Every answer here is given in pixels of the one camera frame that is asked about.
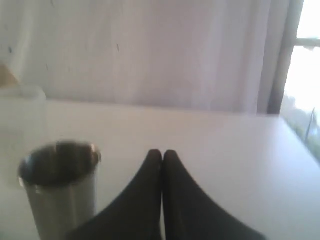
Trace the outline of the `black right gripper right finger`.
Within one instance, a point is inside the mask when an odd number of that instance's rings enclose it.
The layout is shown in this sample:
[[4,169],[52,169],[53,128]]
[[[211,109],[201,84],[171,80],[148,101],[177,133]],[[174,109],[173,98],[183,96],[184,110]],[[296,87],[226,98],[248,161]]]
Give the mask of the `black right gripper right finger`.
[[168,240],[264,240],[199,187],[179,155],[167,150],[162,162],[162,197]]

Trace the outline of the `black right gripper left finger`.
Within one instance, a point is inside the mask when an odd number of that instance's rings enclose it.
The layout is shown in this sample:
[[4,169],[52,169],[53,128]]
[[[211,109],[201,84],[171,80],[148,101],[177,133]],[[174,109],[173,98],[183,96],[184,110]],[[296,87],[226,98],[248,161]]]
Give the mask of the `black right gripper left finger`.
[[122,193],[67,240],[160,240],[162,154],[150,150]]

